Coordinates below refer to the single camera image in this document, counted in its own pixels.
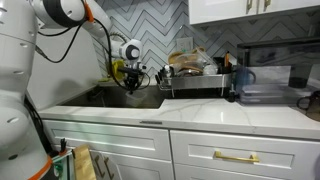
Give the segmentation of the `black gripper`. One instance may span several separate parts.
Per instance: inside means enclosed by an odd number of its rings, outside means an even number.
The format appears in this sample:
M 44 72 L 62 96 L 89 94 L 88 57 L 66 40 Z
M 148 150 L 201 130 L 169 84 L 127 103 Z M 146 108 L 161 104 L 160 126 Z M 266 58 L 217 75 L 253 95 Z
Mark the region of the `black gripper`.
M 133 94 L 133 92 L 141 86 L 142 82 L 139 80 L 139 77 L 143 76 L 144 72 L 141 69 L 134 69 L 128 67 L 119 67 L 118 71 L 127 74 L 127 77 L 125 78 L 124 82 L 130 94 Z

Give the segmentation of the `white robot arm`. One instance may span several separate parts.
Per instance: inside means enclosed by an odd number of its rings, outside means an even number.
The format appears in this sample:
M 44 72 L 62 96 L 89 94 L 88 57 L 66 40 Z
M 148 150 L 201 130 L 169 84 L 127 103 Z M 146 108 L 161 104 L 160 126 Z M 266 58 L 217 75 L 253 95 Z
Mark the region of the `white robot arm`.
M 95 0 L 0 0 L 0 177 L 39 180 L 49 172 L 49 145 L 25 105 L 29 86 L 67 77 L 66 55 L 52 60 L 37 46 L 41 29 L 85 30 L 106 48 L 110 59 L 129 62 L 137 72 L 143 44 L 110 37 L 112 22 Z

